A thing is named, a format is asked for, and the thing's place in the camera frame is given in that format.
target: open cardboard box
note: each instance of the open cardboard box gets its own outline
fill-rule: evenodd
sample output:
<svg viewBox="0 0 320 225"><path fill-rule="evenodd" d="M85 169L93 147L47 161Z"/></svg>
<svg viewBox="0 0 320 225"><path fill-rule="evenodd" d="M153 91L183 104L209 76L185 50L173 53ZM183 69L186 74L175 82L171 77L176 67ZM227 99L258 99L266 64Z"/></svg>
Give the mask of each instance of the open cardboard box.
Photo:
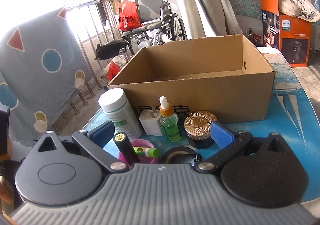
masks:
<svg viewBox="0 0 320 225"><path fill-rule="evenodd" d="M198 110L223 123L262 120L275 71L244 36L199 38L141 49L109 83L139 114L165 96L177 113Z"/></svg>

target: gold round lid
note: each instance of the gold round lid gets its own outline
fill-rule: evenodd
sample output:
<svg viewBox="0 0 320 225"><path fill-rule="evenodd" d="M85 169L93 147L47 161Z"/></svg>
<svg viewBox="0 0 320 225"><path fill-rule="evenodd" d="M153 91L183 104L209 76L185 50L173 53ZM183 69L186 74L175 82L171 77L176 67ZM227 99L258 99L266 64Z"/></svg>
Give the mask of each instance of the gold round lid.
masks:
<svg viewBox="0 0 320 225"><path fill-rule="evenodd" d="M203 140L210 137L210 125L213 121L217 121L217 118L211 112L192 112L184 121L184 128L190 138Z"/></svg>

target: white jar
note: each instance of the white jar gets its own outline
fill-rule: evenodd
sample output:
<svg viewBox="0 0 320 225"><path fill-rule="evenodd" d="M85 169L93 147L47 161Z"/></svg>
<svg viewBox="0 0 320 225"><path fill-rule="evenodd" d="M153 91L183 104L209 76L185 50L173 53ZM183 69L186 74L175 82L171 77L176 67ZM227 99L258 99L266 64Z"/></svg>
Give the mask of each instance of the white jar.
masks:
<svg viewBox="0 0 320 225"><path fill-rule="evenodd" d="M141 136L142 129L123 89L114 88L106 91L100 96L99 104L115 125L115 133L125 132L130 140Z"/></svg>

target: red plastic bag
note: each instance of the red plastic bag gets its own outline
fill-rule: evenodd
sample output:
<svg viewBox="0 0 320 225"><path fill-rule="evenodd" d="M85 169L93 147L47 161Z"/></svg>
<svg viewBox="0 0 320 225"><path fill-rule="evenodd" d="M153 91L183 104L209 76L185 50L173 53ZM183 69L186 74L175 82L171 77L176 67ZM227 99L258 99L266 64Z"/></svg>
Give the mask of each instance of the red plastic bag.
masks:
<svg viewBox="0 0 320 225"><path fill-rule="evenodd" d="M111 61L108 72L105 74L108 80L112 80L118 72L120 72L121 68L115 64L115 62Z"/></svg>
<svg viewBox="0 0 320 225"><path fill-rule="evenodd" d="M122 31L129 31L142 26L138 16L136 4L132 1L124 0L118 2L119 21L118 28Z"/></svg>

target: white lid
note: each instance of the white lid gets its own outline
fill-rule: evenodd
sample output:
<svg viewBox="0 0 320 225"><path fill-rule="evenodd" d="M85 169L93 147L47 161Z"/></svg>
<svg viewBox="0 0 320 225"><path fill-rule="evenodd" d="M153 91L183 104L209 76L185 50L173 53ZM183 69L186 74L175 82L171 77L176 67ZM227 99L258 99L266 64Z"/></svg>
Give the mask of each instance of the white lid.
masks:
<svg viewBox="0 0 320 225"><path fill-rule="evenodd" d="M121 108L127 101L127 96L121 88L106 91L99 98L99 105L105 112L114 112Z"/></svg>

